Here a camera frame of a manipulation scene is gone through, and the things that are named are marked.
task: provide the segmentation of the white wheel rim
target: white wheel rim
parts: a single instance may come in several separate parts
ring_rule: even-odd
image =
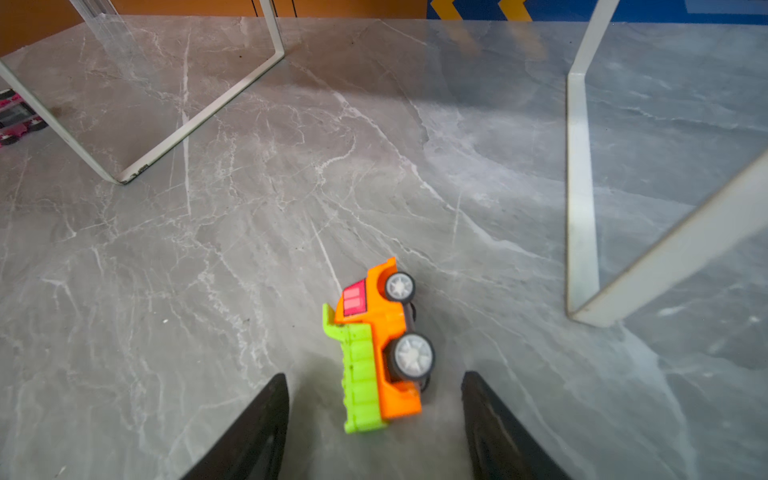
[[[405,300],[413,292],[413,282],[404,273],[394,273],[386,281],[386,291],[395,300]]]
[[[417,379],[429,373],[432,368],[432,347],[420,335],[404,335],[395,346],[395,363],[401,372]]]

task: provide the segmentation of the metal leg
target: metal leg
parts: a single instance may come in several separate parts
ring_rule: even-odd
[[[258,77],[263,75],[267,70],[272,68],[278,61],[285,57],[285,48],[283,47],[283,41],[280,39],[280,31],[277,27],[277,21],[275,20],[274,10],[270,0],[260,0],[261,8],[264,12],[264,18],[266,19],[266,26],[270,31],[270,37],[272,38],[272,45],[275,48],[275,53],[269,60],[259,65],[256,70],[250,72],[243,80],[237,82],[232,88],[224,92],[219,98],[214,100],[210,105],[205,107],[200,113],[192,117],[186,124],[182,125],[178,130],[171,134],[168,138],[159,143],[155,148],[149,150],[143,157],[135,161],[130,167],[120,172],[116,177],[112,177],[84,148],[74,139],[71,133],[56,119],[56,117],[29,91],[19,79],[11,72],[11,70],[0,61],[0,77],[5,79],[11,87],[16,90],[24,99],[29,103],[32,108],[40,115],[43,120],[48,122],[48,125],[67,143],[72,150],[93,168],[97,174],[106,181],[110,181],[114,184],[127,184],[138,176],[141,172],[149,168],[154,162],[165,155],[171,148],[181,142],[186,136],[191,134],[197,127],[202,125],[205,120],[213,116],[219,109],[221,109],[227,102],[235,98],[241,91],[252,84]]]
[[[600,290],[584,76],[618,0],[599,0],[568,73],[568,315],[610,326],[768,227],[768,151]]]

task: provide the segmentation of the red toy window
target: red toy window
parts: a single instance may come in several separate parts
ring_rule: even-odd
[[[345,288],[342,298],[344,299],[344,316],[365,313],[367,311],[366,281],[360,280]]]

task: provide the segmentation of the gray marble floor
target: gray marble floor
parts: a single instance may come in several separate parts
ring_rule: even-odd
[[[5,59],[113,171],[269,54],[255,18],[125,20],[129,48],[81,25]],[[765,237],[621,325],[564,316],[585,25],[280,24],[286,59],[126,187],[50,129],[0,149],[0,478],[178,478],[276,372],[282,478],[469,478],[467,369],[573,478],[765,478]],[[588,78],[604,282],[766,147],[766,41],[611,26]],[[345,435],[320,306],[390,256],[439,365],[420,417]]]

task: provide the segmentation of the white metal frame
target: white metal frame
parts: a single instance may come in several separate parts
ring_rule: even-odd
[[[192,117],[187,123],[178,128],[168,138],[160,142],[156,147],[149,150],[144,156],[135,161],[130,167],[120,172],[116,177],[110,175],[92,156],[85,150],[85,148],[74,139],[71,133],[56,119],[56,117],[35,97],[32,92],[22,84],[22,82],[13,74],[10,68],[0,60],[0,77],[8,82],[11,87],[19,93],[24,100],[35,109],[43,120],[48,122],[48,125],[67,143],[72,150],[93,168],[94,171],[106,181],[113,184],[127,184],[138,176],[144,170],[147,170],[150,165],[165,155],[171,148],[175,147],[179,142],[191,134],[197,127],[199,127],[205,120],[213,116],[230,100],[235,98],[241,91],[252,84],[258,77],[263,75],[267,70],[272,68],[278,61],[285,57],[285,48],[283,47],[283,41],[280,39],[280,30],[277,27],[277,21],[275,20],[274,10],[270,0],[259,0],[261,8],[264,12],[264,18],[266,19],[266,26],[270,31],[270,37],[272,38],[272,45],[275,48],[275,53],[264,63],[259,65],[256,70],[250,72],[245,78],[237,82],[232,88],[224,92],[219,98],[214,100],[211,104],[205,107],[200,113]]]
[[[566,303],[572,319],[594,326],[610,326],[627,317],[741,240],[768,227],[766,150],[601,290],[584,76],[618,2],[598,0],[566,87]]]

